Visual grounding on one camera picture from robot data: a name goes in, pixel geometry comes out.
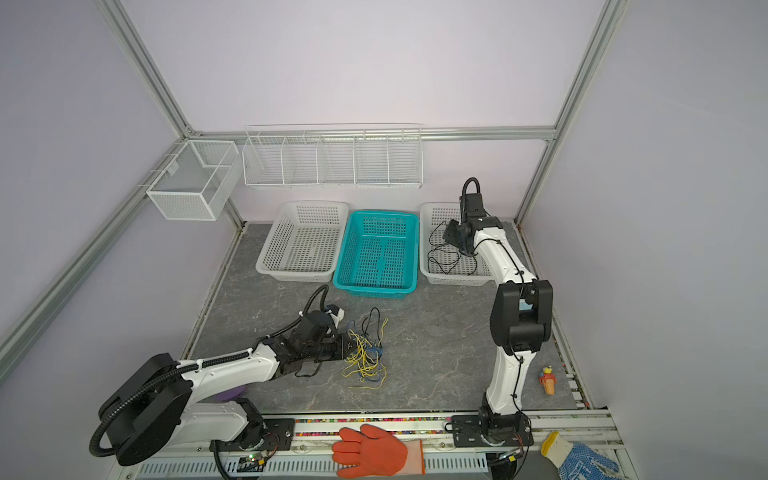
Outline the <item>small toy figure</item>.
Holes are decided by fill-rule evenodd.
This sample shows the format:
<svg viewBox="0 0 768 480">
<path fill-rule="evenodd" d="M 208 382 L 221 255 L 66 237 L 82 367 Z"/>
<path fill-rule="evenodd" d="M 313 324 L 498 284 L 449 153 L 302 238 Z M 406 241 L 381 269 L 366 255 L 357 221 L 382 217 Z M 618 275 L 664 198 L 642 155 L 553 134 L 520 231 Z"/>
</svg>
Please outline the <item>small toy figure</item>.
<svg viewBox="0 0 768 480">
<path fill-rule="evenodd" d="M 556 394 L 557 378 L 551 366 L 544 367 L 538 379 L 547 396 L 554 396 Z"/>
</svg>

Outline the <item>teal plastic basket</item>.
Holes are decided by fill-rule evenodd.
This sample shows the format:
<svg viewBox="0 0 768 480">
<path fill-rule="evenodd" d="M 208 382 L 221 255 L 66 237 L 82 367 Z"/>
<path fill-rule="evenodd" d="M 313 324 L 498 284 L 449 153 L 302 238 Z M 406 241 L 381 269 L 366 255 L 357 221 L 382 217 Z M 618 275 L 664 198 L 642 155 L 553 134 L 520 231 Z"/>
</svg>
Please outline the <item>teal plastic basket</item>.
<svg viewBox="0 0 768 480">
<path fill-rule="evenodd" d="M 342 241 L 334 286 L 354 296 L 403 299 L 418 283 L 419 217 L 355 211 Z"/>
</svg>

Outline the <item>orange rubber glove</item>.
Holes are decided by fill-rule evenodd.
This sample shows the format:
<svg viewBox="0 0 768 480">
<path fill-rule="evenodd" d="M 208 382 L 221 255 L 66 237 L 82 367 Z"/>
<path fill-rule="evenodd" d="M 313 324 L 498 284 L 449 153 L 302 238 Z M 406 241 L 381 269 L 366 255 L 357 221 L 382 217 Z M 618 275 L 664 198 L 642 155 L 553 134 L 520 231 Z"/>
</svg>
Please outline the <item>orange rubber glove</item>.
<svg viewBox="0 0 768 480">
<path fill-rule="evenodd" d="M 342 479 L 377 476 L 425 475 L 421 440 L 402 441 L 391 432 L 370 424 L 359 430 L 344 427 L 332 445 L 332 460 Z"/>
</svg>

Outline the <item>blue white knit glove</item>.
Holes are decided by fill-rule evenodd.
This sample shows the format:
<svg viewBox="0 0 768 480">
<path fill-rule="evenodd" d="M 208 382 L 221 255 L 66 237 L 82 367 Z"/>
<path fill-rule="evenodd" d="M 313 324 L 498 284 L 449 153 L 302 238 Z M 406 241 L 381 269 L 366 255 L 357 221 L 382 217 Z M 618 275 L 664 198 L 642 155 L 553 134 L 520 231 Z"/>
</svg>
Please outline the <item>blue white knit glove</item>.
<svg viewBox="0 0 768 480">
<path fill-rule="evenodd" d="M 562 480 L 623 479 L 616 462 L 581 442 L 570 442 L 552 432 L 542 443 L 541 454 L 557 469 Z"/>
</svg>

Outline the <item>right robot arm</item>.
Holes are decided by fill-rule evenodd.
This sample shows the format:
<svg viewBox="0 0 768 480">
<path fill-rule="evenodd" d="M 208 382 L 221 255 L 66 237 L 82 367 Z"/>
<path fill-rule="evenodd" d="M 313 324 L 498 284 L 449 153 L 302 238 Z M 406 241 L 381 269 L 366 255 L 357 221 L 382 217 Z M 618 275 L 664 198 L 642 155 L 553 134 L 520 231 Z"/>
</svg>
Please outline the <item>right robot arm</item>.
<svg viewBox="0 0 768 480">
<path fill-rule="evenodd" d="M 464 182 L 459 209 L 460 218 L 448 223 L 443 238 L 462 255 L 481 258 L 496 285 L 489 318 L 496 346 L 491 381 L 477 414 L 478 425 L 459 432 L 487 446 L 525 449 L 533 439 L 521 397 L 530 365 L 551 337 L 553 287 L 518 258 L 502 222 L 486 211 L 477 178 Z"/>
</svg>

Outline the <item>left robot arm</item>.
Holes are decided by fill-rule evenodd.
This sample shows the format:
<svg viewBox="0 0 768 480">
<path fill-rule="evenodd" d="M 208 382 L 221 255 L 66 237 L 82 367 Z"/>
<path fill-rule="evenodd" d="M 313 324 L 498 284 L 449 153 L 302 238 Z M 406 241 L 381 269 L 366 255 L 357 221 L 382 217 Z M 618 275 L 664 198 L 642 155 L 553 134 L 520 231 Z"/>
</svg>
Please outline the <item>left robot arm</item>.
<svg viewBox="0 0 768 480">
<path fill-rule="evenodd" d="M 293 425 L 267 420 L 249 399 L 214 397 L 255 383 L 298 376 L 308 362 L 323 365 L 350 356 L 352 342 L 339 325 L 342 308 L 329 304 L 328 285 L 316 289 L 287 326 L 246 349 L 210 358 L 147 360 L 98 411 L 88 450 L 121 466 L 140 464 L 169 446 L 208 444 L 214 454 L 260 451 L 267 457 L 291 447 Z"/>
</svg>

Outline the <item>white plastic basket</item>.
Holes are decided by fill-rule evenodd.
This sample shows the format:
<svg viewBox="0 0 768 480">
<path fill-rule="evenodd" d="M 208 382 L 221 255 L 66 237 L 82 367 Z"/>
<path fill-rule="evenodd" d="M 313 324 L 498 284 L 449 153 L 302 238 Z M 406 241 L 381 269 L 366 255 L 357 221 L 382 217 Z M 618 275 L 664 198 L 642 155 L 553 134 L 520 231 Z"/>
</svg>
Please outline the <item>white plastic basket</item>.
<svg viewBox="0 0 768 480">
<path fill-rule="evenodd" d="M 256 271 L 278 281 L 328 283 L 339 258 L 349 217 L 342 202 L 284 203 L 256 262 Z"/>
<path fill-rule="evenodd" d="M 460 220 L 458 203 L 424 203 L 419 218 L 420 271 L 431 284 L 479 287 L 493 280 L 479 255 L 462 255 L 443 240 L 448 222 Z"/>
</svg>

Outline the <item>white plastic basket left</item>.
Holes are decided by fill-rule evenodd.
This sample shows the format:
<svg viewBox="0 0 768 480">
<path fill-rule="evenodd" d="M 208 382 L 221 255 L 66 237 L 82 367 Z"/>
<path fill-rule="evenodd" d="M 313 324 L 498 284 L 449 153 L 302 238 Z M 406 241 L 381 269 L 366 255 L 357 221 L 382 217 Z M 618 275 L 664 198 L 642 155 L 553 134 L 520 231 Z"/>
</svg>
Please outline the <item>white plastic basket left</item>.
<svg viewBox="0 0 768 480">
<path fill-rule="evenodd" d="M 284 203 L 256 262 L 256 271 L 278 281 L 328 283 L 339 258 L 349 217 L 342 202 Z"/>
</svg>

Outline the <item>white plastic basket right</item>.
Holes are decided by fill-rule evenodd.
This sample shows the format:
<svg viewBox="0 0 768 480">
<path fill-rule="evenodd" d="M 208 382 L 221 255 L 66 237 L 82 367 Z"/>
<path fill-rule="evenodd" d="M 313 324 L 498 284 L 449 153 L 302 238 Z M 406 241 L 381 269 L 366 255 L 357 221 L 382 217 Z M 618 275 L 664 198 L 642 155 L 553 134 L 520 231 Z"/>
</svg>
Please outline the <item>white plastic basket right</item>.
<svg viewBox="0 0 768 480">
<path fill-rule="evenodd" d="M 479 287 L 493 280 L 479 255 L 462 255 L 443 240 L 448 222 L 460 220 L 458 203 L 424 203 L 419 218 L 420 271 L 431 284 Z"/>
</svg>

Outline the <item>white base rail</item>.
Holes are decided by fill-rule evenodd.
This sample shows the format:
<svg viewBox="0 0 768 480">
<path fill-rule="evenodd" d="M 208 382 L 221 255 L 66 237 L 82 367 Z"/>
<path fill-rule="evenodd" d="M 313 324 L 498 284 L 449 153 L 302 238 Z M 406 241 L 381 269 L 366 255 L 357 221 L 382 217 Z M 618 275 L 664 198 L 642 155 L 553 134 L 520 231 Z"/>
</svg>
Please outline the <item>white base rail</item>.
<svg viewBox="0 0 768 480">
<path fill-rule="evenodd" d="M 612 418 L 601 411 L 267 418 L 229 441 L 176 438 L 164 448 L 204 455 L 205 463 L 176 465 L 151 445 L 120 453 L 117 461 L 159 476 L 217 473 L 224 479 L 302 472 L 350 479 L 483 469 L 513 478 L 533 448 L 552 453 L 556 438 L 601 450 L 623 446 Z"/>
</svg>

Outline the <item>aluminium frame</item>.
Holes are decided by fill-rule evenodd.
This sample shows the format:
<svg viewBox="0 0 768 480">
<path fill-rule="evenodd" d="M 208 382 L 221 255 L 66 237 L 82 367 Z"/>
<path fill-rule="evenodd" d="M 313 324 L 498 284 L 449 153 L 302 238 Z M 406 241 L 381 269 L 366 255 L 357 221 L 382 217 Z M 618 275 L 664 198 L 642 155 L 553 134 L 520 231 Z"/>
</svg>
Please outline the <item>aluminium frame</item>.
<svg viewBox="0 0 768 480">
<path fill-rule="evenodd" d="M 238 179 L 269 220 L 296 197 L 356 209 L 453 200 L 479 177 L 516 218 L 553 139 L 601 1 L 122 1 L 190 135 L 317 142 L 441 132 L 417 187 Z M 99 1 L 1 5 L 1 333 L 8 336 L 183 139 Z M 167 220 L 149 201 L 1 383 L 1 414 L 93 414 L 146 357 L 188 338 L 234 236 L 229 219 Z"/>
</svg>

